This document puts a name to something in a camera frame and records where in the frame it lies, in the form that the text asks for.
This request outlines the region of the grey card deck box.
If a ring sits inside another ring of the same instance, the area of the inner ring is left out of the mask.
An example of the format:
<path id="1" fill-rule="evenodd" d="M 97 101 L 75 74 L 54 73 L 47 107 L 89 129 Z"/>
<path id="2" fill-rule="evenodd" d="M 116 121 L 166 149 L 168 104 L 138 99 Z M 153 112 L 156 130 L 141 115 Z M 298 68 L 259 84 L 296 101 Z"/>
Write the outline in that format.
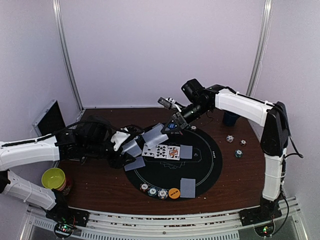
<path id="1" fill-rule="evenodd" d="M 142 154 L 142 149 L 139 147 L 136 140 L 133 139 L 122 146 L 122 154 L 124 153 L 127 153 L 135 158 Z"/>

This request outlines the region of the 50 chips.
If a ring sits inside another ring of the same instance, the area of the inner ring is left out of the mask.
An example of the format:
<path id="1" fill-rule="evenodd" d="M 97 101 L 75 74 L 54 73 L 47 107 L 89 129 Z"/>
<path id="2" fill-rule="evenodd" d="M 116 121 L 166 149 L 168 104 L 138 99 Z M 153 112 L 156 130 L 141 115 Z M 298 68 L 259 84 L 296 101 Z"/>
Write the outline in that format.
<path id="1" fill-rule="evenodd" d="M 158 190 L 154 187 L 150 187 L 147 191 L 147 194 L 150 196 L 150 197 L 155 197 L 158 195 Z"/>

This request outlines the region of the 10 chips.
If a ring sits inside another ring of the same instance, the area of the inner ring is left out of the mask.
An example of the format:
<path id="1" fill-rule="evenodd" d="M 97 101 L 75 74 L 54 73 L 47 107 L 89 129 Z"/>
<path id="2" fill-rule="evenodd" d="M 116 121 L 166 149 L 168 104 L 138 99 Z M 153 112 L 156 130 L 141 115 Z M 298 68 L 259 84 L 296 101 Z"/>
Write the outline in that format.
<path id="1" fill-rule="evenodd" d="M 168 197 L 168 191 L 166 189 L 160 189 L 157 192 L 157 196 L 161 200 L 165 200 Z"/>

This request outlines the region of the blue white 10 chip stack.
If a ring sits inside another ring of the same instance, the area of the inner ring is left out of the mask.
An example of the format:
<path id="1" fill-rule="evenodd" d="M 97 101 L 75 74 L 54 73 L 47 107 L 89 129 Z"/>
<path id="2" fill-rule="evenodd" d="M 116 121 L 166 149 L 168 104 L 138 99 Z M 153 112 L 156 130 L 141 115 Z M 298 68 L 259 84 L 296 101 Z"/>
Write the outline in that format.
<path id="1" fill-rule="evenodd" d="M 229 143 L 232 143 L 235 140 L 235 137 L 233 135 L 227 135 L 226 136 L 226 141 Z"/>

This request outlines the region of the orange big blind button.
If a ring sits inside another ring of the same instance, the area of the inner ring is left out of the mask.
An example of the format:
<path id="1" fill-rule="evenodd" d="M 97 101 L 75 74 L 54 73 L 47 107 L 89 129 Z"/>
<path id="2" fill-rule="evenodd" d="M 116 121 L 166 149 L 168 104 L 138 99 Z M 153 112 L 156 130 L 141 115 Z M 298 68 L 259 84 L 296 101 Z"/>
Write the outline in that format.
<path id="1" fill-rule="evenodd" d="M 173 188 L 170 188 L 170 189 L 168 190 L 168 197 L 169 197 L 169 198 L 171 198 L 171 199 L 173 199 L 173 200 L 176 200 L 176 199 L 178 199 L 180 196 L 181 196 L 181 192 L 180 192 L 180 190 L 179 190 L 178 188 L 173 187 Z"/>

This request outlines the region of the blue-backed playing cards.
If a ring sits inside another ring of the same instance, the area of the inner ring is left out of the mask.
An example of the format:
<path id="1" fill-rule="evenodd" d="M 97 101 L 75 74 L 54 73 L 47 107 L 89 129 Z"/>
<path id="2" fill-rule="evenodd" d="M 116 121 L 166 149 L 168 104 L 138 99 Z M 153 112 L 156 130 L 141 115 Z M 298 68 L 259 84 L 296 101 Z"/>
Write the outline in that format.
<path id="1" fill-rule="evenodd" d="M 180 197 L 188 199 L 196 197 L 196 180 L 194 178 L 181 178 Z"/>

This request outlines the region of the green blue 50 chip stack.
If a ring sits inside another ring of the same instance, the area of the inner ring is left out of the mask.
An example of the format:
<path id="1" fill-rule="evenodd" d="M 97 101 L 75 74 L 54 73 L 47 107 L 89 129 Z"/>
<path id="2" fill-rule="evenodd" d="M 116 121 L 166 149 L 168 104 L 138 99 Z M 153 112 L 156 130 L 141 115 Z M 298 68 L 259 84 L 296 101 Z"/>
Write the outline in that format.
<path id="1" fill-rule="evenodd" d="M 234 152 L 234 155 L 236 158 L 242 158 L 244 153 L 241 149 L 237 149 L 235 152 Z"/>

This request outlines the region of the five of clubs card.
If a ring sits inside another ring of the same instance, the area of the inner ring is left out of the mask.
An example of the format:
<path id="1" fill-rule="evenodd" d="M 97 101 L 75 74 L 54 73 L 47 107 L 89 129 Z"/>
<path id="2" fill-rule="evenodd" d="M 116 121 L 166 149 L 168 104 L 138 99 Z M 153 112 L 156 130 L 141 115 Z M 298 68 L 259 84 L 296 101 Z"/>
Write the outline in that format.
<path id="1" fill-rule="evenodd" d="M 143 157 L 151 157 L 151 158 L 153 158 L 153 157 L 155 156 L 155 152 L 156 152 L 156 147 L 155 147 L 155 146 L 149 147 L 149 146 L 145 143 L 144 146 L 143 146 L 141 155 L 142 155 Z"/>

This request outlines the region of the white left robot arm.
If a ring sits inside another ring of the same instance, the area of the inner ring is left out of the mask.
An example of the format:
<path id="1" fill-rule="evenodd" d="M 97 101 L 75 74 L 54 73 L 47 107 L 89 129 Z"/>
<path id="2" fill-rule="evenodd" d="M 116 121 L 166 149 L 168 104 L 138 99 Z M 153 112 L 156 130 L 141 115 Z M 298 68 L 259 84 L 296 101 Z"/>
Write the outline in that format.
<path id="1" fill-rule="evenodd" d="M 134 124 L 117 128 L 108 120 L 93 115 L 38 138 L 1 142 L 0 192 L 37 205 L 61 222 L 67 222 L 72 218 L 72 211 L 57 187 L 45 189 L 20 178 L 11 169 L 82 158 L 106 160 L 111 168 L 120 169 L 134 163 L 141 154 L 138 138 L 152 148 L 168 140 L 169 134 L 180 133 L 186 127 L 186 122 L 179 124 L 170 120 L 150 130 Z"/>

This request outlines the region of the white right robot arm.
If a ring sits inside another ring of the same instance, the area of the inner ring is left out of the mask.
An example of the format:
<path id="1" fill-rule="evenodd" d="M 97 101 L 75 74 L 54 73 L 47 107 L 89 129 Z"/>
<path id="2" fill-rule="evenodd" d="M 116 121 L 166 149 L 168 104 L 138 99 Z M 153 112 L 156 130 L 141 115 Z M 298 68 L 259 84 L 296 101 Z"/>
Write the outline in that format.
<path id="1" fill-rule="evenodd" d="M 191 122 L 214 109 L 234 113 L 263 128 L 260 147 L 265 157 L 264 187 L 255 215 L 261 221 L 268 220 L 276 212 L 286 175 L 285 157 L 291 134 L 285 105 L 258 100 L 219 84 L 205 88 L 197 79 L 187 81 L 181 89 L 190 101 L 188 106 L 178 107 L 174 100 L 158 99 L 166 109 L 177 110 L 162 128 L 163 134 L 187 129 Z"/>

